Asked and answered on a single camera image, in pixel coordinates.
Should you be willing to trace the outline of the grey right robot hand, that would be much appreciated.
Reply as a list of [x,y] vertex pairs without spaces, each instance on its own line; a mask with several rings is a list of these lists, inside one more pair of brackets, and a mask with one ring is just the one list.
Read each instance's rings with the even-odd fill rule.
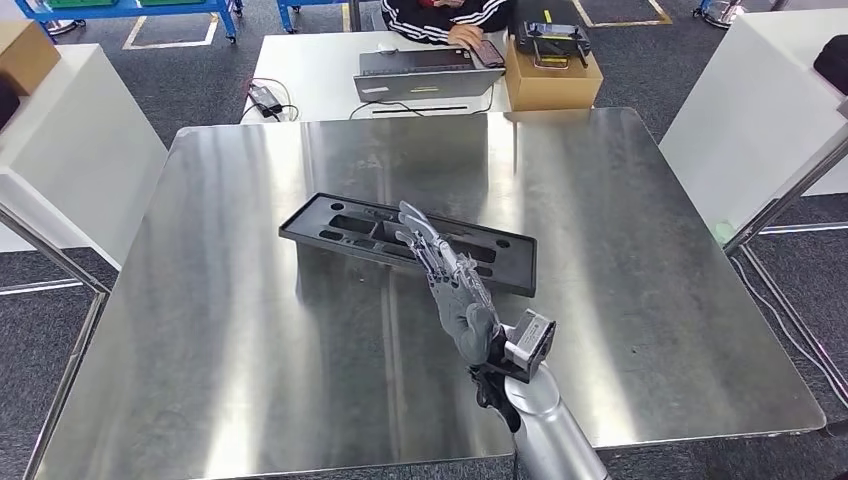
[[405,229],[396,238],[424,267],[443,330],[470,365],[485,364],[499,331],[491,297],[470,257],[456,252],[427,216],[406,201],[398,219]]

